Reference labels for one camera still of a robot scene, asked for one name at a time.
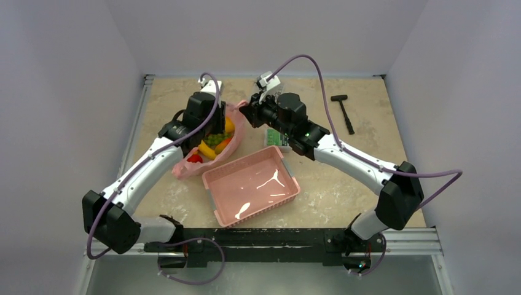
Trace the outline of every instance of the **black mallet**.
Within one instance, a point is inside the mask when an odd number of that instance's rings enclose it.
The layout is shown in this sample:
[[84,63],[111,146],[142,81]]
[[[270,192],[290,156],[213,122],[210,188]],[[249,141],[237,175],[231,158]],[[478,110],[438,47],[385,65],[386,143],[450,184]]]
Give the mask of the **black mallet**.
[[350,135],[353,135],[355,131],[353,130],[353,126],[351,125],[351,121],[349,120],[349,117],[347,116],[347,113],[345,112],[345,108],[343,107],[343,100],[347,100],[347,95],[334,95],[331,97],[331,101],[338,101],[340,103],[340,107],[342,108],[343,118],[345,119],[345,125],[347,126],[347,130],[349,131]]

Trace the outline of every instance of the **beige table surface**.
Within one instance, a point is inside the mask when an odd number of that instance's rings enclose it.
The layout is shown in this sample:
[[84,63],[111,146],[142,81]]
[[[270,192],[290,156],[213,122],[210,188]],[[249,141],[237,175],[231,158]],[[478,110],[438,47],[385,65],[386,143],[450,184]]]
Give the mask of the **beige table surface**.
[[[298,93],[307,105],[309,118],[328,129],[317,79],[282,78],[285,92]],[[254,79],[223,79],[222,99],[237,103],[249,100]],[[347,113],[356,132],[349,135],[338,103],[328,101],[333,122],[342,140],[385,161],[401,163],[404,148],[393,110],[381,79],[326,79],[327,99],[347,94]],[[186,107],[187,99],[200,89],[197,80],[155,78],[138,136],[134,161],[151,145],[157,132],[173,114]],[[248,129],[244,141],[229,160],[263,148],[264,127]],[[360,212],[370,210],[377,196],[348,175],[328,165],[295,153],[284,154],[302,192],[293,202],[247,220],[237,227],[346,227]],[[201,176],[178,181],[165,174],[139,205],[136,215],[172,215],[186,227],[219,227],[212,212]],[[408,227],[424,227],[421,212],[416,212]]]

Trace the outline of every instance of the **wall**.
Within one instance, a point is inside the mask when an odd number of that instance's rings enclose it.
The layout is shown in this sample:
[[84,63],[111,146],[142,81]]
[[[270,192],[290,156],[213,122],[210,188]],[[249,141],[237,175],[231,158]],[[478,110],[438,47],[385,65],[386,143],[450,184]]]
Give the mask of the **wall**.
[[367,76],[390,69],[427,0],[106,2],[145,73],[259,75],[307,53],[327,76]]
[[456,294],[519,293],[519,15],[516,0],[430,0],[386,78],[409,159],[464,171],[424,210]]
[[142,77],[106,4],[0,2],[0,293],[72,294]]

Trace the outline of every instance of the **metal frame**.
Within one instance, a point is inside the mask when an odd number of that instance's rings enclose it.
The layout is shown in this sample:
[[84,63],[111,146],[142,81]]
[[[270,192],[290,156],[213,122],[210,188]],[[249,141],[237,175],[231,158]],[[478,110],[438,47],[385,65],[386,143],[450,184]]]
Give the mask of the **metal frame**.
[[[141,131],[143,115],[146,110],[149,95],[152,90],[152,83],[155,75],[146,75],[144,78],[143,90],[139,99],[138,110],[132,125],[130,138],[127,148],[123,154],[122,163],[118,172],[118,177],[125,173],[131,166],[136,147],[136,142]],[[443,295],[453,295],[452,285],[449,275],[445,267],[443,251],[439,242],[439,237],[434,228],[406,228],[404,230],[384,231],[387,247],[385,255],[389,256],[431,256],[440,290]],[[94,241],[92,250],[94,252],[103,251],[106,247],[98,241]],[[113,251],[109,251],[106,255],[119,255]],[[144,244],[136,244],[131,250],[122,256],[166,256],[166,257],[183,257],[183,253],[151,253],[144,251]],[[352,256],[363,256],[365,253],[351,253]],[[84,261],[80,270],[79,280],[76,285],[76,294],[86,294],[92,272],[96,261],[91,261],[84,253]]]

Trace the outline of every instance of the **pink plastic bag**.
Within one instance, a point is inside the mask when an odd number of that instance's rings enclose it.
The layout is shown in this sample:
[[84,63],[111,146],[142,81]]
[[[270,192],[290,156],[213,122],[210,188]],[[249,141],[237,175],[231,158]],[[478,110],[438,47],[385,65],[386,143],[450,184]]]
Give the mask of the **pink plastic bag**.
[[186,179],[193,175],[200,175],[203,172],[219,166],[221,163],[223,163],[223,161],[228,159],[233,154],[233,152],[235,152],[243,140],[246,131],[246,118],[239,111],[239,107],[245,104],[248,104],[248,102],[245,100],[236,105],[226,104],[225,114],[228,118],[230,118],[230,120],[232,120],[235,126],[235,131],[233,133],[232,140],[230,140],[230,143],[224,148],[224,150],[222,150],[220,154],[217,155],[215,160],[206,163],[188,162],[187,159],[191,157],[195,151],[197,151],[197,148],[194,148],[188,153],[188,155],[186,155],[184,159],[182,159],[174,166],[172,173],[177,177],[177,179]]

